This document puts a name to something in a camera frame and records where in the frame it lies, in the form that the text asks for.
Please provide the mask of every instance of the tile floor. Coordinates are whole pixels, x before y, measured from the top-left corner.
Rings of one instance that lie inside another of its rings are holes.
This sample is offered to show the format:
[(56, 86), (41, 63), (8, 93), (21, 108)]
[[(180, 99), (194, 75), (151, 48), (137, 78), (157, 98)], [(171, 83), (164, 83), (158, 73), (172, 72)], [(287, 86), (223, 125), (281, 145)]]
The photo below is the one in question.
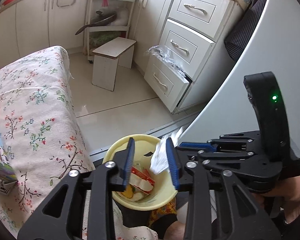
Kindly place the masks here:
[(74, 111), (88, 153), (193, 112), (171, 114), (136, 68), (118, 67), (111, 92), (92, 85), (93, 65), (86, 56), (75, 53), (69, 58)]

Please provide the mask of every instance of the white stool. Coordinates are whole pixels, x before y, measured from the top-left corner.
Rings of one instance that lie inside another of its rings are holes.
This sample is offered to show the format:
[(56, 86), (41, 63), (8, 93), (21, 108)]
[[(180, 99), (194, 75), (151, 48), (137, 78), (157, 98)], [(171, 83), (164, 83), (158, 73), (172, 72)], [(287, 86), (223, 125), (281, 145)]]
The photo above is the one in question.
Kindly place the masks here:
[(118, 37), (95, 49), (92, 84), (113, 91), (117, 66), (131, 68), (135, 43)]

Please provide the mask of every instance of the floral bed cover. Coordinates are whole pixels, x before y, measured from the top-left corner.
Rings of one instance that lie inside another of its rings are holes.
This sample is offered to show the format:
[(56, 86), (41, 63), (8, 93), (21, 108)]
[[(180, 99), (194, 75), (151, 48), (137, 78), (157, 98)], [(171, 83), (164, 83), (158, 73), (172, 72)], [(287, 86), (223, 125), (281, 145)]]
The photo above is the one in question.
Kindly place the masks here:
[[(60, 46), (32, 53), (0, 70), (0, 133), (18, 178), (9, 196), (0, 194), (0, 220), (15, 238), (71, 169), (94, 169), (74, 115), (70, 77), (68, 53)], [(85, 212), (84, 239), (86, 224)], [(114, 225), (117, 240), (157, 239), (149, 228), (123, 226), (115, 204)]]

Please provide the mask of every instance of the yellow bowl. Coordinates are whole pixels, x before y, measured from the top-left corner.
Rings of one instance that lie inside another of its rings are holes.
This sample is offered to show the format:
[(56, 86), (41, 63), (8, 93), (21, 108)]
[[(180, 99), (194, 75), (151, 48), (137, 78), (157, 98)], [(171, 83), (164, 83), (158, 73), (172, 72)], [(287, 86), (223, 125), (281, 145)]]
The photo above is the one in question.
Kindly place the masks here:
[(133, 134), (123, 137), (110, 147), (103, 158), (103, 163), (112, 160), (116, 152), (126, 149), (130, 137), (134, 138), (136, 144), (133, 161), (140, 162), (149, 171), (151, 178), (155, 181), (154, 188), (148, 196), (135, 202), (123, 198), (114, 191), (112, 197), (121, 205), (134, 210), (146, 211), (160, 208), (171, 201), (178, 191), (175, 190), (172, 184), (170, 173), (164, 171), (157, 175), (153, 174), (149, 169), (152, 156), (144, 156), (149, 152), (154, 152), (155, 146), (160, 142), (159, 138), (146, 134)]

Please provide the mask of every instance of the human hand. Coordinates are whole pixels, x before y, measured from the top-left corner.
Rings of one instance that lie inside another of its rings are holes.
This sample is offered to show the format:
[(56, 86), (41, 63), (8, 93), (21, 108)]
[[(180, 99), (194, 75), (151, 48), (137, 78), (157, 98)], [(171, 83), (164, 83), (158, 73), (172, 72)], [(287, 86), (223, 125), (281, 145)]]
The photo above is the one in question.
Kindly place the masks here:
[(284, 197), (282, 208), (287, 223), (291, 223), (300, 215), (300, 176), (280, 180), (270, 192), (253, 195), (262, 207), (264, 197)]

